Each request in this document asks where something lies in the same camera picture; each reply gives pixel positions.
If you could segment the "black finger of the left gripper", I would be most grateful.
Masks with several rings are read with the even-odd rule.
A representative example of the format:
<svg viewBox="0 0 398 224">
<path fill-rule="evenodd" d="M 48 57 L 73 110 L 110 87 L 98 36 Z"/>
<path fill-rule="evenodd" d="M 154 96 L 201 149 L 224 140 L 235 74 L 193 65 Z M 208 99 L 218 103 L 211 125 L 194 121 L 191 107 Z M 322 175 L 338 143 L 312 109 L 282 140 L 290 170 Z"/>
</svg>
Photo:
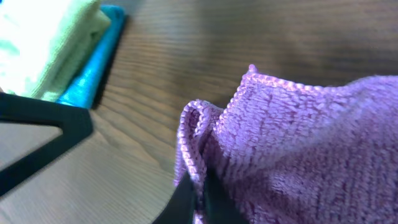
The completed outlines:
<svg viewBox="0 0 398 224">
<path fill-rule="evenodd" d="M 62 135 L 1 170 L 2 197 L 93 133 L 87 109 L 6 93 L 1 93 L 1 121 L 62 130 Z"/>
</svg>

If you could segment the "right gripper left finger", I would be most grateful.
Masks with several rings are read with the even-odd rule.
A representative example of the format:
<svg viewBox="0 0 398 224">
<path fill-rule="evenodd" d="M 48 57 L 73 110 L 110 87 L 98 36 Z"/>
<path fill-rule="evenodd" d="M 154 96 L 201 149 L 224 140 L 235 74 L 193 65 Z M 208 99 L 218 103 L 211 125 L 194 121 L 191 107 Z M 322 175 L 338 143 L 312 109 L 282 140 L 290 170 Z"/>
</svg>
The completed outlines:
<svg viewBox="0 0 398 224">
<path fill-rule="evenodd" d="M 192 224 L 195 205 L 196 195 L 189 173 L 186 172 L 152 224 Z"/>
</svg>

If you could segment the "purple microfiber cloth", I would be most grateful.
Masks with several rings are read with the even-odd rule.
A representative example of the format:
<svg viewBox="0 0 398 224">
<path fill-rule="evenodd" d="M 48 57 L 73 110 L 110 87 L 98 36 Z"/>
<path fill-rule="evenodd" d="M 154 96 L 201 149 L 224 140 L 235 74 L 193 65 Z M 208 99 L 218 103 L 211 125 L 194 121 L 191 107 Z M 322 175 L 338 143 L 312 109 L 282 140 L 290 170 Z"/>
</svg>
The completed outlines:
<svg viewBox="0 0 398 224">
<path fill-rule="evenodd" d="M 175 181 L 193 180 L 195 223 L 209 169 L 250 223 L 396 223 L 397 77 L 320 87 L 251 65 L 226 108 L 180 115 Z"/>
</svg>

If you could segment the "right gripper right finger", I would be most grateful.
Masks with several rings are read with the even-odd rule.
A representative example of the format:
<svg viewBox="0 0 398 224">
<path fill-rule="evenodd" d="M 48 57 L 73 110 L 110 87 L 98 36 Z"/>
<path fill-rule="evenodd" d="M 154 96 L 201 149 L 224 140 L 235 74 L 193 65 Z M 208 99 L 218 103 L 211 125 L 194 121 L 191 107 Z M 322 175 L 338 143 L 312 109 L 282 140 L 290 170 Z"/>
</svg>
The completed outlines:
<svg viewBox="0 0 398 224">
<path fill-rule="evenodd" d="M 205 213 L 208 224 L 248 224 L 234 206 L 216 172 L 208 169 L 204 184 Z"/>
</svg>

